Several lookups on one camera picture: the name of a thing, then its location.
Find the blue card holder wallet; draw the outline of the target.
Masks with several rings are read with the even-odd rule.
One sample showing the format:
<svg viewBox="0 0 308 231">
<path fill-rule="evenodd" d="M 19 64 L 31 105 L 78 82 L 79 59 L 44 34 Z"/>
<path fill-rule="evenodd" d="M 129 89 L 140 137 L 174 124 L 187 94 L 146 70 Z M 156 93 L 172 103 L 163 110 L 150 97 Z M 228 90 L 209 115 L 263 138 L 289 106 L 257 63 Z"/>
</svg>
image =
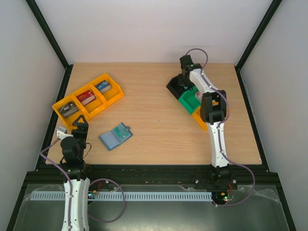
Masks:
<svg viewBox="0 0 308 231">
<path fill-rule="evenodd" d="M 123 122 L 121 122 L 113 129 L 100 135 L 98 139 L 108 151 L 111 151 L 116 147 L 122 145 L 132 136 L 133 133 L 130 131 L 130 127 L 126 126 Z"/>
</svg>

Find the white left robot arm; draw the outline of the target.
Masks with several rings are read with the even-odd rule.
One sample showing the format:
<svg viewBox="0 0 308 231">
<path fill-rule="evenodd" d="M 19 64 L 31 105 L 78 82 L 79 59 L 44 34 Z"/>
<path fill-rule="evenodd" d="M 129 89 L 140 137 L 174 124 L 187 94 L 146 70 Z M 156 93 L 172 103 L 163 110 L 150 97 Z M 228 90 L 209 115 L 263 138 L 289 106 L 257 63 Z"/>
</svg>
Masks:
<svg viewBox="0 0 308 231">
<path fill-rule="evenodd" d="M 60 167 L 64 171 L 64 220 L 63 231 L 88 231 L 88 178 L 89 166 L 84 161 L 84 150 L 89 125 L 83 115 L 73 122 L 71 134 L 63 127 L 57 129 L 57 137 L 61 139 L 63 157 Z"/>
</svg>

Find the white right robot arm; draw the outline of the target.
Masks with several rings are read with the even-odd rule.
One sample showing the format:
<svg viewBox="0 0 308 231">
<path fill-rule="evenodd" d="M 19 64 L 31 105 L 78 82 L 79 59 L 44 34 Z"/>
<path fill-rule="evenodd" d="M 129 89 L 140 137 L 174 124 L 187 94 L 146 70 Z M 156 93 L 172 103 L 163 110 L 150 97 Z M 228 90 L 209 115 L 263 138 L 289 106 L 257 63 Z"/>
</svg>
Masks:
<svg viewBox="0 0 308 231">
<path fill-rule="evenodd" d="M 224 121 L 228 117 L 226 92 L 215 87 L 204 72 L 200 64 L 195 64 L 189 54 L 180 58 L 182 73 L 179 83 L 187 86 L 196 86 L 201 93 L 200 117 L 205 122 L 211 141 L 211 166 L 213 174 L 210 184 L 214 188 L 221 188 L 226 184 L 228 175 L 228 160 L 224 138 Z"/>
</svg>

